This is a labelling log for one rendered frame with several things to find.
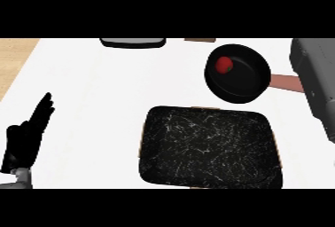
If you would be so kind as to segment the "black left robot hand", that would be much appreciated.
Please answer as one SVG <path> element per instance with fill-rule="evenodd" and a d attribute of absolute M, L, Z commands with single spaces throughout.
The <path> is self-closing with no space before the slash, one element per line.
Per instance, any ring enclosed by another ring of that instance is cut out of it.
<path fill-rule="evenodd" d="M 11 125 L 7 129 L 7 153 L 0 168 L 5 174 L 11 174 L 14 169 L 32 168 L 36 162 L 42 136 L 55 111 L 52 104 L 52 93 L 48 92 L 30 120 L 20 125 Z"/>

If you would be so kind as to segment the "black marbled tray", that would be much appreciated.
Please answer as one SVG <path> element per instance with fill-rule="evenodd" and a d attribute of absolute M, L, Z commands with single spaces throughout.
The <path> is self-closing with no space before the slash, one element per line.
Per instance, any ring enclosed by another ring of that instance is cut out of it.
<path fill-rule="evenodd" d="M 284 172 L 262 113 L 157 106 L 139 162 L 148 183 L 210 189 L 280 189 Z"/>

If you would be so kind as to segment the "red tomato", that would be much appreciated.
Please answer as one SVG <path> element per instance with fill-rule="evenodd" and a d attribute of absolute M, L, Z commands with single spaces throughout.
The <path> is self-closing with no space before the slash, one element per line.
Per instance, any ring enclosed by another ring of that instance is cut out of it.
<path fill-rule="evenodd" d="M 221 57 L 215 64 L 216 71 L 226 74 L 234 69 L 234 61 L 229 57 Z"/>

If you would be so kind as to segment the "dark grey appliance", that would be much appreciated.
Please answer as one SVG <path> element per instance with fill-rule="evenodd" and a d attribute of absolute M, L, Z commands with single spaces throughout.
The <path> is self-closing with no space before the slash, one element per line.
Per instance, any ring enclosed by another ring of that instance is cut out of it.
<path fill-rule="evenodd" d="M 101 38 L 102 44 L 113 48 L 147 49 L 166 45 L 166 38 Z"/>

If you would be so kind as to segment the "brown wooden block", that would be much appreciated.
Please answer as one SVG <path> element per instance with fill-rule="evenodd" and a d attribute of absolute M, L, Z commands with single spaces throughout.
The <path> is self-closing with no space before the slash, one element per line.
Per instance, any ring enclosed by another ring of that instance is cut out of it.
<path fill-rule="evenodd" d="M 216 38 L 185 38 L 185 41 L 215 43 Z"/>

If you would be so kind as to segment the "black frying pan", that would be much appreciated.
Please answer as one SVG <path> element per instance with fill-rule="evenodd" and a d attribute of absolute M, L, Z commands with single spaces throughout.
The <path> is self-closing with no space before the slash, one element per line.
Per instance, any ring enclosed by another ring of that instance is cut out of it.
<path fill-rule="evenodd" d="M 234 61 L 234 69 L 226 74 L 221 74 L 215 67 L 221 57 L 229 57 Z M 215 95 L 234 104 L 252 102 L 269 87 L 305 92 L 300 78 L 272 74 L 265 57 L 241 44 L 226 44 L 215 49 L 207 60 L 204 78 Z"/>

